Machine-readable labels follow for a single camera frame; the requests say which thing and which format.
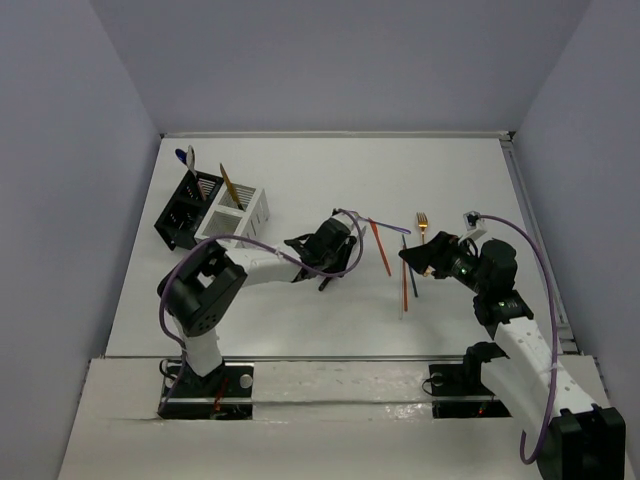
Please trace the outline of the black-handled steel knife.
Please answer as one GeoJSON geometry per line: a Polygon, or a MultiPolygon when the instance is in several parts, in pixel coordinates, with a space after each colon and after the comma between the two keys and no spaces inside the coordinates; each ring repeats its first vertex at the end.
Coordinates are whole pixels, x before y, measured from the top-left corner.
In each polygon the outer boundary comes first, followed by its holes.
{"type": "Polygon", "coordinates": [[[329,283],[330,283],[332,280],[333,280],[333,278],[328,278],[328,277],[327,277],[327,278],[324,278],[324,279],[322,280],[322,282],[320,283],[320,285],[319,285],[319,287],[318,287],[318,290],[319,290],[320,292],[323,292],[323,291],[325,290],[325,288],[329,285],[329,283]]]}

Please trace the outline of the orange-handled knife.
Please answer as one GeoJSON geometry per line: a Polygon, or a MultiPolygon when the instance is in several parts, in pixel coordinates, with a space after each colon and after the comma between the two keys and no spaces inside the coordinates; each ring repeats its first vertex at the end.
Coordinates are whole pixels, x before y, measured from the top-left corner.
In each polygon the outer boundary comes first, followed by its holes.
{"type": "Polygon", "coordinates": [[[371,219],[370,217],[367,218],[367,221],[368,221],[368,223],[369,223],[369,225],[371,227],[371,230],[373,232],[373,236],[375,238],[375,241],[376,241],[376,244],[377,244],[377,247],[378,247],[378,251],[379,251],[382,263],[384,265],[385,271],[386,271],[386,273],[387,273],[387,275],[389,277],[392,277],[392,270],[391,270],[391,267],[390,267],[390,264],[389,264],[389,260],[388,260],[388,257],[386,255],[385,249],[384,249],[384,245],[383,245],[381,237],[380,237],[378,226],[377,226],[376,222],[373,219],[371,219]]]}

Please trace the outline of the iridescent rainbow fork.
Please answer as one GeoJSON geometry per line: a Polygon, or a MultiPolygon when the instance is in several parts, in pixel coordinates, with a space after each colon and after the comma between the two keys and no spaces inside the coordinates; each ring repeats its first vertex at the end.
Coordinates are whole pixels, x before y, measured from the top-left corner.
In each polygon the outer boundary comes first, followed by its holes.
{"type": "Polygon", "coordinates": [[[388,224],[388,223],[384,223],[384,222],[380,222],[380,221],[376,221],[373,220],[371,218],[367,218],[367,217],[358,217],[359,221],[362,222],[367,222],[369,224],[373,224],[376,227],[382,227],[383,229],[387,229],[387,230],[391,230],[403,235],[410,235],[412,233],[412,230],[404,228],[404,227],[400,227],[400,226],[396,226],[396,225],[392,225],[392,224],[388,224]]]}

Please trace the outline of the gold green-handled knife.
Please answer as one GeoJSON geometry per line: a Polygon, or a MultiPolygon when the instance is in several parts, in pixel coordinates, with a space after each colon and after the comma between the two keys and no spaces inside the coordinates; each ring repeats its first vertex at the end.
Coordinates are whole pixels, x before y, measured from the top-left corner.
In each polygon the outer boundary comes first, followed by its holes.
{"type": "Polygon", "coordinates": [[[235,205],[237,206],[237,208],[241,211],[244,210],[244,207],[242,205],[242,202],[240,200],[240,197],[238,195],[238,192],[236,190],[235,185],[233,184],[233,182],[230,180],[226,169],[224,168],[224,165],[222,163],[219,164],[219,169],[220,169],[220,173],[221,176],[224,180],[225,186],[227,188],[227,191],[229,192],[229,195],[231,197],[231,199],[233,200],[233,202],[235,203],[235,205]]]}

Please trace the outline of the pink-handled silver spoon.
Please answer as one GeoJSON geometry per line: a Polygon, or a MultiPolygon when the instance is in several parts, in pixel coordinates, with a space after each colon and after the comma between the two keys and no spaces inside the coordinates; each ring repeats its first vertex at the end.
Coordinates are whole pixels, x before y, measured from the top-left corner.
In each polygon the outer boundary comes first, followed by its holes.
{"type": "Polygon", "coordinates": [[[186,166],[187,166],[188,170],[194,176],[194,179],[195,179],[195,182],[196,182],[196,186],[198,187],[200,196],[201,196],[202,200],[205,201],[207,199],[207,195],[206,195],[206,192],[204,190],[203,185],[201,184],[201,181],[200,181],[200,178],[198,176],[198,173],[196,171],[196,155],[195,155],[195,150],[194,150],[192,145],[189,145],[188,148],[187,148],[186,166]]]}

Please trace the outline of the purple long spoon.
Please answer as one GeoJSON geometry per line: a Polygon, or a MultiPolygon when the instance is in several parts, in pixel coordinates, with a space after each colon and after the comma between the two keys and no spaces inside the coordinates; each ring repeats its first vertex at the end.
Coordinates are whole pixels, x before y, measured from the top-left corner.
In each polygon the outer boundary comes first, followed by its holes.
{"type": "Polygon", "coordinates": [[[189,167],[189,161],[188,161],[188,152],[184,151],[182,149],[176,149],[175,150],[175,154],[177,156],[177,158],[180,160],[180,162],[185,165],[186,167],[189,167]]]}

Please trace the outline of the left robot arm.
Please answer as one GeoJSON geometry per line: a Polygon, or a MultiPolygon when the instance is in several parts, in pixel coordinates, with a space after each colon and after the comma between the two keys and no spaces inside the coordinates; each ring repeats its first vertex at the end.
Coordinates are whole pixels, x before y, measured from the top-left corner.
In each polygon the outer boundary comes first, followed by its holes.
{"type": "Polygon", "coordinates": [[[215,329],[240,290],[319,277],[325,286],[355,269],[363,237],[355,217],[336,210],[315,232],[278,245],[231,234],[202,241],[157,289],[161,329],[181,349],[176,377],[198,394],[215,392],[224,365],[215,329]]]}

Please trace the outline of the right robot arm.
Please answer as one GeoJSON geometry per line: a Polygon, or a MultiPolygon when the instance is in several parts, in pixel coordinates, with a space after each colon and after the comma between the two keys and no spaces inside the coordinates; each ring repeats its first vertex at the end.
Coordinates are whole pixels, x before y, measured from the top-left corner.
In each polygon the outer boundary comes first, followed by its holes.
{"type": "Polygon", "coordinates": [[[453,278],[474,292],[473,308],[489,341],[469,347],[444,384],[466,393],[490,391],[522,430],[520,457],[545,479],[622,479],[626,424],[602,407],[562,364],[515,288],[516,251],[492,239],[480,248],[446,232],[405,248],[400,258],[416,273],[453,278]]]}

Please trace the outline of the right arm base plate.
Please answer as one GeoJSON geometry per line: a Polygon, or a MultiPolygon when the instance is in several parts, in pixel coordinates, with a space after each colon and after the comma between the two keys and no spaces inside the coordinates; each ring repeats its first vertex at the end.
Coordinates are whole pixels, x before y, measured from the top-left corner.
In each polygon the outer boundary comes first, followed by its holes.
{"type": "Polygon", "coordinates": [[[464,377],[461,364],[431,364],[422,382],[423,392],[431,399],[435,419],[485,419],[510,416],[507,408],[481,384],[464,377]]]}

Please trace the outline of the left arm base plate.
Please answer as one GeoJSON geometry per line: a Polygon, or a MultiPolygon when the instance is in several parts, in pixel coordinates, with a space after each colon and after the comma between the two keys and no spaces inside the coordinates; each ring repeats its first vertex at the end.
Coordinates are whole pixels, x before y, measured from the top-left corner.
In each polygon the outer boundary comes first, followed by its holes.
{"type": "Polygon", "coordinates": [[[166,420],[251,420],[254,365],[223,363],[198,377],[179,360],[159,364],[163,384],[158,416],[166,420]]]}

